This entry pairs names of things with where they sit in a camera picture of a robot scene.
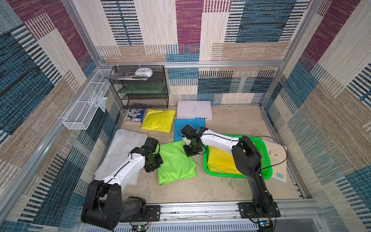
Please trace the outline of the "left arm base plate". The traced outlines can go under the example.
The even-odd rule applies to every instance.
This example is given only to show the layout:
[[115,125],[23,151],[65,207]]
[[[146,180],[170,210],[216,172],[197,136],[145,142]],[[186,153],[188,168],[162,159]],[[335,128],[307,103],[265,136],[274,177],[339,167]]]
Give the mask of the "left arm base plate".
[[130,217],[124,217],[120,222],[158,222],[160,220],[161,206],[147,205],[144,212]]

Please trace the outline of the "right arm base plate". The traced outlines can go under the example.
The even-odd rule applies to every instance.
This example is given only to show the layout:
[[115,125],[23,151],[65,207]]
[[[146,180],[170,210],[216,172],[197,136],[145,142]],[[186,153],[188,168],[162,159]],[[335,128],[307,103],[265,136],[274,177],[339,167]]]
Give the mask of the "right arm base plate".
[[268,203],[265,207],[253,202],[240,202],[237,204],[241,218],[279,218],[281,213],[276,202]]

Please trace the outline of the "large yellow raincoat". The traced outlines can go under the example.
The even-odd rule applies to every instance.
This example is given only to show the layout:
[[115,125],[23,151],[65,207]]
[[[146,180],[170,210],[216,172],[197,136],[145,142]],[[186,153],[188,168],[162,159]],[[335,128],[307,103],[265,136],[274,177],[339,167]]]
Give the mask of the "large yellow raincoat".
[[223,150],[209,146],[207,168],[214,174],[242,176],[237,170],[233,156]]

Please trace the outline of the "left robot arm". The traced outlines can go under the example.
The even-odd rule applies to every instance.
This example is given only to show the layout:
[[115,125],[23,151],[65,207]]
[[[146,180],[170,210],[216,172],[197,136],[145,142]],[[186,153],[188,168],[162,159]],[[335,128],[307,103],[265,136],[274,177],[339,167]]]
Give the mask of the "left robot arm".
[[146,200],[129,197],[123,201],[122,190],[142,169],[150,173],[163,163],[155,148],[134,148],[124,164],[110,176],[89,184],[81,221],[112,231],[123,219],[146,218]]

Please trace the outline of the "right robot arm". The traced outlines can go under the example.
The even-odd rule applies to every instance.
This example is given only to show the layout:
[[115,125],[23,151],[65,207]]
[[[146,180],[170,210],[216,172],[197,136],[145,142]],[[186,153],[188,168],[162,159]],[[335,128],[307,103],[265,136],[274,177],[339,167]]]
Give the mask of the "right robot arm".
[[189,125],[179,131],[182,135],[184,151],[188,157],[199,155],[212,146],[232,155],[235,167],[243,174],[252,191],[252,202],[241,208],[245,218],[278,218],[281,216],[277,203],[268,191],[262,175],[261,154],[248,136],[233,138],[200,127]]

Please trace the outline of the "green plastic basket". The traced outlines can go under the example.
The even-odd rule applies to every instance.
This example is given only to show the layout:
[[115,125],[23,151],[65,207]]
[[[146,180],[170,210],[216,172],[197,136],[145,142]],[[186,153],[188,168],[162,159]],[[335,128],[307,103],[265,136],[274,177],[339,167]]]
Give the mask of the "green plastic basket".
[[[264,180],[268,180],[268,179],[271,178],[272,168],[270,167],[271,162],[270,162],[270,158],[268,156],[268,152],[267,152],[265,143],[263,142],[262,139],[260,139],[258,137],[249,136],[249,138],[251,138],[251,141],[253,142],[254,146],[257,148],[257,150],[261,154],[262,169],[264,169],[262,171],[262,176],[263,176]],[[207,165],[206,165],[207,160],[208,160],[209,146],[206,146],[206,149],[204,149],[204,150],[206,151],[206,153],[203,154],[203,167],[204,167],[204,170],[207,174],[209,174],[211,176],[214,176],[214,177],[243,178],[243,179],[245,179],[244,175],[235,176],[235,175],[225,175],[225,174],[211,173],[208,170]]]

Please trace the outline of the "lime green raincoat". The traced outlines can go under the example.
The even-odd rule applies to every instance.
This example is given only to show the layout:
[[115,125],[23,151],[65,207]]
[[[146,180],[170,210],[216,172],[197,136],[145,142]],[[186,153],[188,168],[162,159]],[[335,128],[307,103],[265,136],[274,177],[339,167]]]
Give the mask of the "lime green raincoat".
[[160,145],[163,164],[158,168],[158,184],[165,185],[197,176],[196,162],[187,157],[183,141]]

